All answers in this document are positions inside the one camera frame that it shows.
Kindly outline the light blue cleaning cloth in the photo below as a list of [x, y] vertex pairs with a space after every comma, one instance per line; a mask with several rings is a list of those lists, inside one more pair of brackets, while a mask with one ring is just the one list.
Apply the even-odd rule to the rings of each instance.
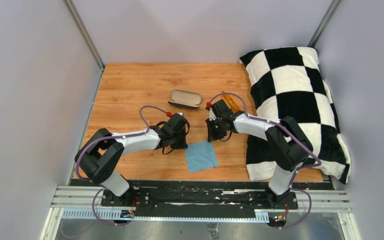
[[185, 150], [185, 158], [190, 173], [219, 166], [215, 149], [208, 141], [190, 144]]

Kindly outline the black glasses case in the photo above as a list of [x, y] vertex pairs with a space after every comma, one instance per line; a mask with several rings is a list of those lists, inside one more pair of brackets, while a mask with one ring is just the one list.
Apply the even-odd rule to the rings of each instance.
[[202, 96], [198, 93], [175, 89], [170, 94], [170, 105], [187, 108], [198, 109], [202, 102]]

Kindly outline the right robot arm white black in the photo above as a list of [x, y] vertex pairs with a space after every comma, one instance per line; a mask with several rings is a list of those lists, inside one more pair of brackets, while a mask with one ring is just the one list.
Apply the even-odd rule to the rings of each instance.
[[265, 195], [266, 204], [278, 209], [286, 201], [285, 194], [290, 191], [292, 181], [312, 154], [313, 146], [296, 120], [290, 116], [281, 120], [271, 120], [248, 114], [244, 111], [233, 112], [221, 99], [208, 102], [206, 119], [208, 142], [222, 140], [228, 133], [247, 134], [265, 140], [276, 162], [273, 176]]

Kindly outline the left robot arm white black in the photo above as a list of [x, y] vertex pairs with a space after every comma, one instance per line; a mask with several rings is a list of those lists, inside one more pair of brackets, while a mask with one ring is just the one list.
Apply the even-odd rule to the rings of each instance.
[[120, 158], [147, 150], [161, 150], [166, 155], [166, 149], [171, 152], [187, 149], [189, 129], [190, 123], [181, 113], [135, 132], [113, 133], [101, 128], [76, 154], [76, 169], [82, 170], [91, 183], [112, 192], [120, 206], [129, 206], [133, 193], [130, 183], [116, 171]]

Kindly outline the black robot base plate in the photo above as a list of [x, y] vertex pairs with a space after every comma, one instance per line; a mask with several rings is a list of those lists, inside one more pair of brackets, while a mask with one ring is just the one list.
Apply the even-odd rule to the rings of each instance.
[[294, 183], [280, 200], [268, 195], [266, 182], [133, 180], [120, 197], [78, 179], [70, 186], [87, 203], [97, 196], [98, 216], [116, 221], [283, 223], [293, 214], [333, 212], [342, 200], [327, 182]]

